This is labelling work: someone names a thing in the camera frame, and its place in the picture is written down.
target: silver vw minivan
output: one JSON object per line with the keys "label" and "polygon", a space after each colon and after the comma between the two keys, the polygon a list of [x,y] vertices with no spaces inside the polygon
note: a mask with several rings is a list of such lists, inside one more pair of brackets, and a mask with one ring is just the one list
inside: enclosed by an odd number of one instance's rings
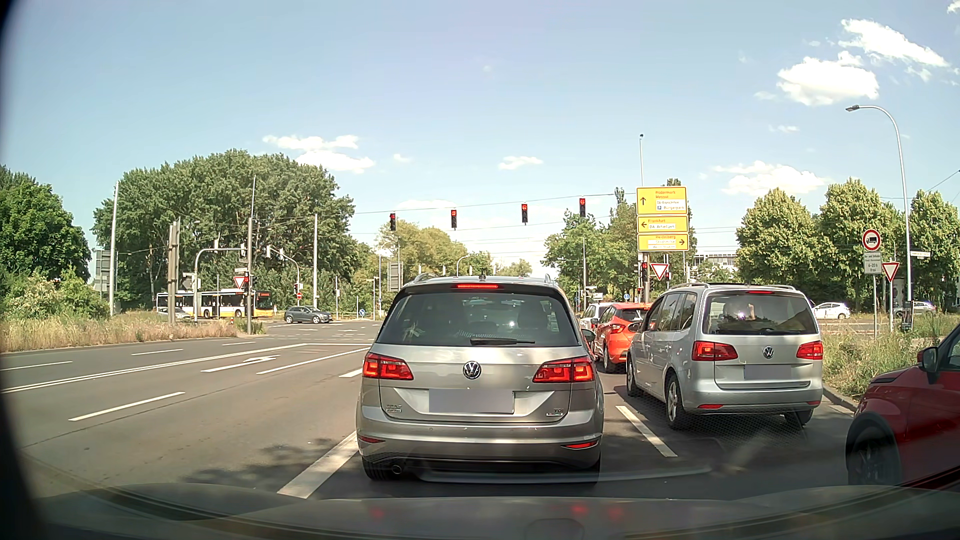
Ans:
{"label": "silver vw minivan", "polygon": [[823,397],[820,329],[792,286],[684,283],[631,326],[628,393],[663,401],[675,430],[698,414],[783,414],[801,427]]}
{"label": "silver vw minivan", "polygon": [[364,471],[599,467],[603,390],[593,334],[578,326],[550,280],[421,275],[404,285],[364,360]]}

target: road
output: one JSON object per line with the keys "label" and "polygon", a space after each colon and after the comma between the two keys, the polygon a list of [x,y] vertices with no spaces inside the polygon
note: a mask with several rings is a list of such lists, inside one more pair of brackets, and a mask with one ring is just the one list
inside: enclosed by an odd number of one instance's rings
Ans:
{"label": "road", "polygon": [[363,354],[378,323],[270,323],[247,339],[136,343],[3,358],[35,495],[206,482],[312,499],[570,495],[732,500],[846,484],[851,415],[824,403],[803,430],[782,417],[711,417],[668,428],[663,406],[601,374],[601,481],[372,482],[355,453]]}

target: yellow and white bus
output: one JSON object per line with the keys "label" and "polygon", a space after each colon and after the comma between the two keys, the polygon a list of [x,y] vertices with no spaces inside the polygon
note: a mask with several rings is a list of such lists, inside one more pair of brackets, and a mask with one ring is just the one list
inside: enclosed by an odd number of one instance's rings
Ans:
{"label": "yellow and white bus", "polygon": [[[167,293],[156,295],[156,307],[167,307]],[[176,307],[182,308],[191,316],[194,313],[193,292],[177,291]],[[216,317],[244,317],[247,314],[247,302],[243,289],[222,289],[219,291],[201,291],[200,310],[197,316],[203,319]],[[273,317],[274,302],[270,291],[255,290],[253,292],[253,317]]]}

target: lane marking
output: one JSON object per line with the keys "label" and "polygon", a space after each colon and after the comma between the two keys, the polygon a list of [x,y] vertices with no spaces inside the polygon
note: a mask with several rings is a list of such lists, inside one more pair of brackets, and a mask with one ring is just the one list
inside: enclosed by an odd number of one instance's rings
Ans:
{"label": "lane marking", "polygon": [[344,463],[347,463],[359,450],[357,432],[354,431],[347,435],[346,439],[340,441],[340,444],[314,461],[296,478],[290,480],[287,485],[281,487],[277,493],[300,497],[301,499],[310,497],[314,491],[317,491],[317,488],[332,477],[333,473],[343,467]]}
{"label": "lane marking", "polygon": [[182,351],[182,349],[167,349],[165,351],[147,351],[146,353],[133,353],[131,356],[155,355],[157,353],[175,353],[176,351]]}
{"label": "lane marking", "polygon": [[67,360],[65,362],[50,362],[48,364],[34,364],[30,366],[18,366],[18,367],[5,367],[0,369],[0,371],[10,371],[11,369],[26,369],[28,367],[40,367],[40,366],[55,366],[57,364],[72,364],[73,360]]}
{"label": "lane marking", "polygon": [[260,363],[260,362],[266,362],[266,361],[273,360],[273,359],[276,359],[276,356],[254,356],[253,358],[247,358],[246,360],[244,360],[243,362],[241,362],[241,363],[239,363],[239,364],[233,364],[233,365],[229,365],[229,366],[215,367],[215,368],[211,368],[211,369],[203,369],[203,370],[201,370],[200,372],[201,372],[201,373],[213,373],[213,372],[215,372],[215,371],[223,371],[223,370],[225,370],[225,369],[230,369],[230,368],[233,368],[233,367],[249,366],[249,365],[251,365],[251,364],[258,364],[258,363]]}
{"label": "lane marking", "polygon": [[173,367],[180,366],[183,364],[192,364],[194,362],[206,362],[208,360],[218,360],[220,358],[229,358],[231,356],[240,356],[240,355],[250,355],[256,353],[268,353],[270,351],[279,351],[281,349],[291,349],[293,347],[303,347],[305,345],[319,345],[319,343],[293,343],[291,345],[280,345],[277,347],[270,347],[267,349],[260,349],[257,351],[240,351],[237,353],[227,353],[225,355],[216,355],[216,356],[207,356],[204,358],[194,358],[191,360],[179,360],[176,362],[166,362],[162,364],[154,364],[149,366],[134,367],[128,369],[121,369],[117,371],[107,371],[105,373],[95,373],[92,375],[81,375],[79,377],[71,377],[69,379],[60,379],[60,380],[48,380],[47,382],[35,382],[33,384],[24,384],[22,386],[14,386],[12,388],[5,388],[0,393],[8,394],[11,392],[22,392],[24,390],[35,390],[37,388],[46,388],[47,386],[57,386],[60,384],[67,384],[69,382],[79,382],[81,380],[93,380],[101,379],[103,377],[113,377],[114,375],[124,375],[127,373],[136,373],[138,371],[149,371],[152,369],[159,369],[164,367]]}
{"label": "lane marking", "polygon": [[337,357],[337,356],[352,355],[353,353],[359,353],[359,352],[361,352],[361,351],[366,351],[367,349],[369,349],[369,347],[365,347],[365,348],[363,348],[363,349],[355,349],[355,350],[353,350],[353,351],[347,351],[347,352],[345,352],[345,353],[337,353],[336,355],[321,356],[321,357],[319,357],[319,358],[314,358],[314,359],[312,359],[312,360],[305,360],[305,361],[303,361],[303,362],[297,362],[296,364],[290,364],[290,365],[286,365],[286,366],[275,367],[274,369],[268,369],[267,371],[258,371],[258,372],[256,372],[256,374],[257,374],[257,375],[263,375],[263,374],[265,374],[265,373],[273,373],[274,371],[280,371],[281,369],[287,369],[288,367],[302,366],[303,364],[309,364],[309,363],[312,363],[312,362],[319,362],[320,360],[326,360],[326,359],[328,359],[328,358],[335,358],[335,357]]}
{"label": "lane marking", "polygon": [[617,405],[616,409],[620,411],[621,414],[627,417],[627,420],[634,425],[639,432],[643,433],[643,436],[646,437],[650,444],[663,454],[663,457],[676,457],[677,455],[670,450],[670,447],[666,446],[656,433],[650,431],[650,428],[647,428],[647,425],[644,424],[639,418],[636,417],[633,411],[623,405]]}
{"label": "lane marking", "polygon": [[184,392],[174,392],[173,394],[167,394],[166,396],[158,396],[158,397],[155,397],[155,398],[150,398],[149,400],[143,400],[142,402],[136,402],[136,403],[132,403],[132,404],[126,404],[126,405],[120,405],[120,406],[115,406],[115,407],[111,407],[111,408],[106,408],[106,409],[104,409],[104,410],[98,410],[97,412],[91,412],[90,414],[85,414],[84,416],[77,416],[77,417],[75,417],[75,418],[70,418],[70,419],[68,419],[68,421],[69,421],[69,422],[76,422],[76,421],[78,421],[78,420],[86,420],[87,418],[93,418],[94,416],[100,416],[101,414],[107,414],[108,412],[113,412],[113,411],[115,411],[115,410],[123,410],[123,409],[125,409],[125,408],[130,408],[130,407],[132,407],[132,406],[148,404],[149,402],[155,402],[155,401],[159,401],[159,400],[165,400],[165,399],[167,399],[167,398],[172,398],[172,397],[174,397],[174,396],[179,396],[180,394],[183,394],[183,393],[184,393]]}

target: taillight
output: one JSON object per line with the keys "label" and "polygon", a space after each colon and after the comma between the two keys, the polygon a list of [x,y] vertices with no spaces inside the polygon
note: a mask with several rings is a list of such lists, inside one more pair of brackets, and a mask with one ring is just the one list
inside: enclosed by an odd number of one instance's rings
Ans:
{"label": "taillight", "polygon": [[368,379],[413,380],[407,362],[391,356],[367,353],[363,360],[363,376]]}
{"label": "taillight", "polygon": [[733,345],[714,343],[713,341],[693,342],[694,360],[715,362],[717,360],[733,360],[734,358],[737,358],[737,355]]}
{"label": "taillight", "polygon": [[586,356],[544,362],[534,382],[586,382],[593,380],[593,362]]}
{"label": "taillight", "polygon": [[797,348],[797,358],[804,360],[822,360],[824,359],[824,344],[821,341],[811,341],[804,343]]}

